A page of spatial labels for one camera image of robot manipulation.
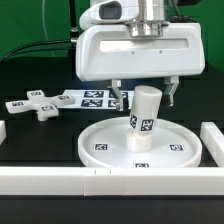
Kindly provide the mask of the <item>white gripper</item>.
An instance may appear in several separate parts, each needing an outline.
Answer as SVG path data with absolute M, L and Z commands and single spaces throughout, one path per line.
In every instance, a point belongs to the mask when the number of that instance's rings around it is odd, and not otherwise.
M 78 39 L 76 74 L 83 81 L 111 81 L 116 109 L 122 111 L 120 80 L 166 77 L 164 96 L 174 105 L 178 76 L 198 75 L 205 68 L 201 27 L 171 23 L 160 37 L 130 37 L 125 25 L 95 25 Z

